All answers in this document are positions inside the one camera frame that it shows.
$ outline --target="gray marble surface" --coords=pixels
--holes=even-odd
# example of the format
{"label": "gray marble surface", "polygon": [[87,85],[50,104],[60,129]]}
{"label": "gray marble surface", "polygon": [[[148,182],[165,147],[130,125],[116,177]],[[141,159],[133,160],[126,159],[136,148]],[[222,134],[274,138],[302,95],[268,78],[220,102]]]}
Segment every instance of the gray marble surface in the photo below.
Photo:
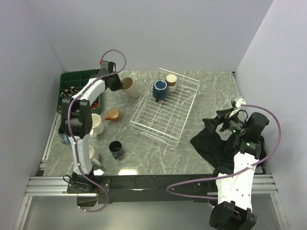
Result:
{"label": "gray marble surface", "polygon": [[[89,139],[89,145],[99,153],[102,163],[100,169],[106,175],[212,173],[214,168],[197,153],[189,141],[204,129],[203,118],[215,117],[216,110],[231,107],[230,98],[239,95],[232,73],[178,71],[179,74],[199,80],[200,87],[176,150],[148,137],[133,134],[130,128],[129,121],[156,73],[157,71],[124,71],[120,74],[121,79],[130,76],[137,81],[141,92],[138,99],[131,99],[122,91],[104,92],[101,117],[105,130],[102,135]],[[104,120],[108,110],[113,108],[120,111],[120,120]],[[230,132],[220,135],[222,139],[226,139]],[[108,145],[113,140],[119,140],[123,145],[125,154],[121,159],[115,160],[108,150]],[[55,135],[44,176],[63,176],[71,174],[72,170],[71,146],[62,144],[58,135]]]}

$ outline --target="wire basket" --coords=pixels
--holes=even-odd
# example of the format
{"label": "wire basket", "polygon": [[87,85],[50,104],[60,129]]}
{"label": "wire basket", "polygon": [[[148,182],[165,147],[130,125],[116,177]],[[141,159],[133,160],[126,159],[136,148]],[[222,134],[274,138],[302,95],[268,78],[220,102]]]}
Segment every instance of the wire basket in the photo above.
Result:
{"label": "wire basket", "polygon": [[[167,97],[157,103],[153,97],[153,83],[165,80],[168,74],[177,76],[176,90],[168,92]],[[179,143],[199,86],[199,80],[159,69],[130,121],[131,129],[135,134],[163,142],[174,150]]]}

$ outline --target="plastic container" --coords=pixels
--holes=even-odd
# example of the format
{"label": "plastic container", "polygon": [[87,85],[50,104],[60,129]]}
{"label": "plastic container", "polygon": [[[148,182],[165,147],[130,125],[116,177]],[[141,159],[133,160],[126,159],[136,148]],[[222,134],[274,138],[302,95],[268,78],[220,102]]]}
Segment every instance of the plastic container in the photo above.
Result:
{"label": "plastic container", "polygon": [[[75,71],[75,72],[65,72],[62,73],[60,82],[59,82],[59,94],[58,94],[58,105],[57,105],[57,112],[59,106],[62,103],[63,97],[61,97],[61,92],[65,89],[74,86],[79,89],[79,91],[88,83],[88,80],[97,73],[97,69],[89,69],[89,70],[82,70],[82,71]],[[92,114],[101,114],[102,113],[102,98],[101,95],[98,96],[98,103],[99,106],[95,109],[91,109]]]}

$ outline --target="dark green box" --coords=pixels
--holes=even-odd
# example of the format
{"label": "dark green box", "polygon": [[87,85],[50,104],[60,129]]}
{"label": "dark green box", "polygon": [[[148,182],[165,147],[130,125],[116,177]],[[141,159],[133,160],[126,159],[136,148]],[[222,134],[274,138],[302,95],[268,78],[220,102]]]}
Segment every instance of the dark green box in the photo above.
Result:
{"label": "dark green box", "polygon": [[[57,112],[59,106],[62,103],[62,97],[61,92],[63,92],[65,89],[74,86],[77,87],[79,90],[81,90],[87,83],[90,78],[94,76],[94,74],[97,73],[97,69],[89,69],[89,70],[82,70],[82,71],[75,71],[75,72],[65,72],[62,73],[60,82],[59,82],[59,95],[58,95],[58,106],[57,106]],[[98,103],[99,106],[95,109],[91,109],[92,114],[101,114],[102,113],[102,98],[101,95],[98,97]]]}

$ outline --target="marble tabletop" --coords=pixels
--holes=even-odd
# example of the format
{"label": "marble tabletop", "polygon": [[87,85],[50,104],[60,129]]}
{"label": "marble tabletop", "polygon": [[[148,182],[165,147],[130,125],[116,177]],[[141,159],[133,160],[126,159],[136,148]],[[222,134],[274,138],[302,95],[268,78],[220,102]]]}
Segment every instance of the marble tabletop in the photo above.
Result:
{"label": "marble tabletop", "polygon": [[[190,78],[200,81],[200,87],[194,104],[183,129],[176,150],[164,143],[132,133],[129,121],[137,109],[147,88],[150,86],[157,71],[124,71],[120,78],[132,77],[136,80],[141,95],[131,99],[123,91],[103,93],[103,111],[101,117],[105,125],[103,134],[89,139],[89,145],[99,153],[99,160],[105,175],[158,175],[158,174],[206,174],[214,168],[203,159],[190,144],[192,137],[204,129],[203,118],[215,117],[216,110],[230,108],[231,97],[239,96],[236,82],[230,71],[177,71]],[[118,122],[106,121],[104,117],[110,109],[120,111]],[[230,132],[220,133],[226,139]],[[121,159],[115,160],[109,152],[108,145],[119,140],[125,150]],[[54,135],[44,176],[63,176],[71,174],[73,156],[70,145],[61,143],[58,135]]]}

